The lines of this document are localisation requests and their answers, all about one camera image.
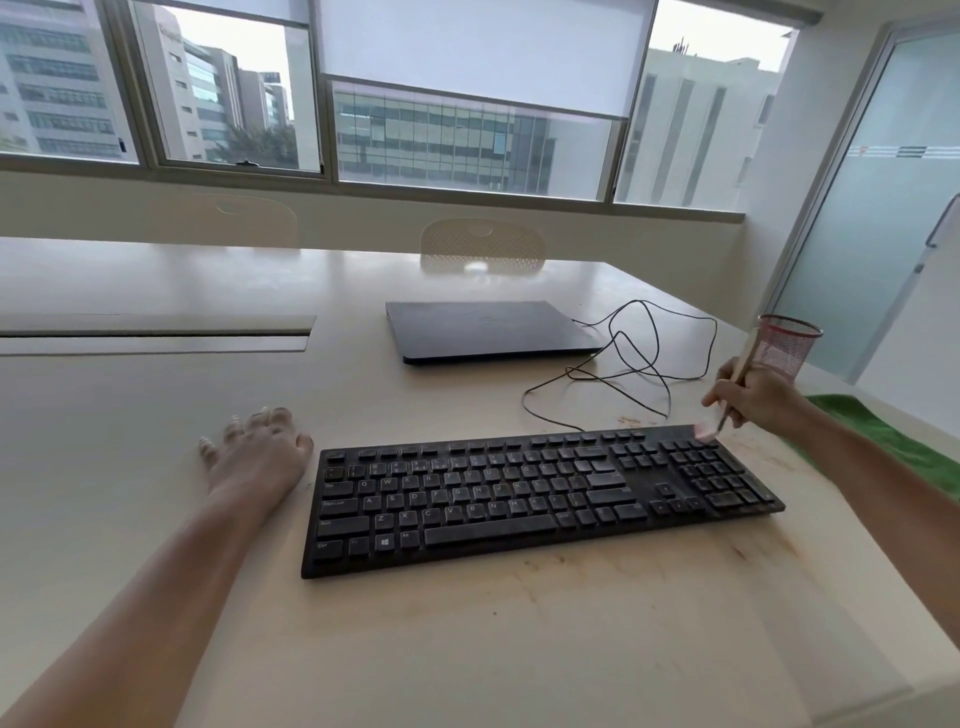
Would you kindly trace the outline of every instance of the window frame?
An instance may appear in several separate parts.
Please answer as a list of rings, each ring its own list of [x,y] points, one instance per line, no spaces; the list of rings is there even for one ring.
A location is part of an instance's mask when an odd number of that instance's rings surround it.
[[[336,149],[336,109],[333,86],[337,77],[324,73],[320,53],[319,0],[306,0],[309,15],[306,24],[225,11],[198,5],[189,0],[140,0],[155,5],[166,5],[214,15],[237,17],[274,25],[296,27],[307,32],[311,59],[312,91],[316,110],[316,126],[321,154],[321,172],[265,167],[243,167],[217,164],[207,160],[169,159],[166,157],[159,119],[154,109],[149,73],[139,49],[139,41],[132,8],[128,0],[93,0],[98,13],[100,29],[106,42],[114,78],[120,90],[138,162],[120,162],[99,159],[45,158],[40,156],[0,153],[0,170],[39,172],[60,175],[108,177],[115,179],[171,182],[200,186],[236,187],[242,189],[278,190],[301,193],[324,193],[349,197],[408,200],[455,205],[514,207],[551,211],[587,212],[614,216],[649,217],[677,220],[697,220],[739,224],[742,212],[691,207],[624,205],[615,202],[616,187],[622,172],[621,160],[628,153],[628,139],[633,133],[633,109],[640,92],[643,66],[646,61],[650,34],[656,19],[658,1],[653,0],[645,32],[637,40],[636,87],[630,104],[631,116],[620,124],[619,134],[612,135],[603,162],[606,189],[602,200],[568,200],[538,197],[529,194],[498,191],[472,191],[431,187],[403,186],[367,182],[343,182],[338,175]],[[780,0],[688,0],[707,7],[740,12],[763,19],[776,19],[782,24],[802,28],[813,25],[822,13],[789,6]],[[424,89],[443,95],[442,91]],[[530,106],[516,102],[519,106]]]

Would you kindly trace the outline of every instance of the desk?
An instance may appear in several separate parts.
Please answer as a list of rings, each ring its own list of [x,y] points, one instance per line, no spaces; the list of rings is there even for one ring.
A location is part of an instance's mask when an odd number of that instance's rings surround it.
[[[555,430],[519,397],[563,360],[411,368],[386,301],[696,312],[603,263],[453,276],[417,255],[23,239],[0,240],[0,259],[2,313],[317,316],[305,352],[0,358],[0,709],[202,501],[197,439],[231,415],[286,404],[318,450]],[[622,324],[652,349],[641,311]],[[711,325],[658,324],[661,371],[698,374]],[[711,370],[743,338],[721,324]],[[800,382],[846,389],[812,369]],[[654,383],[628,386],[665,406]],[[707,388],[675,385],[670,422],[699,420]],[[661,422],[596,384],[531,403],[584,428]],[[304,582],[315,456],[243,568],[180,725],[802,726],[960,671],[830,483],[752,426],[722,440],[785,513]]]

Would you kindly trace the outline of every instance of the hand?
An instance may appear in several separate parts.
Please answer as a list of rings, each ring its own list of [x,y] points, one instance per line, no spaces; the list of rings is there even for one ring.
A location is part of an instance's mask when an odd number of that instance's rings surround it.
[[[704,407],[725,401],[732,408],[734,427],[745,422],[759,425],[768,432],[794,440],[811,426],[819,414],[782,376],[770,369],[753,368],[747,371],[743,386],[730,381],[736,359],[731,359],[717,371],[716,383],[703,399]]]
[[[220,447],[201,438],[210,494],[266,518],[300,482],[313,454],[310,436],[295,433],[289,409],[264,407],[245,424],[234,417]]]

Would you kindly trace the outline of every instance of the black keyboard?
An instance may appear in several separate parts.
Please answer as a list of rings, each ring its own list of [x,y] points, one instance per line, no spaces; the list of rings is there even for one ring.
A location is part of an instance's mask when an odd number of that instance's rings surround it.
[[[304,579],[785,508],[689,425],[326,449],[316,482]]]

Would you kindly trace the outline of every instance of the white wall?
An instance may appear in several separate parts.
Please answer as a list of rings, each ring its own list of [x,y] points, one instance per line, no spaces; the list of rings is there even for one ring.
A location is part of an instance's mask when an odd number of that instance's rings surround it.
[[[760,305],[880,26],[958,5],[841,0],[801,31],[741,192],[744,236],[708,294],[723,319],[746,327]]]
[[[166,216],[178,209],[179,195],[213,191],[160,182],[0,172],[0,235],[203,244],[209,242],[203,230],[172,236]],[[434,220],[489,217],[519,222],[544,237],[551,258],[609,262],[704,310],[712,308],[714,302],[705,294],[741,230],[718,223],[233,192],[268,197],[293,209],[303,248],[412,253],[420,249],[420,232]]]

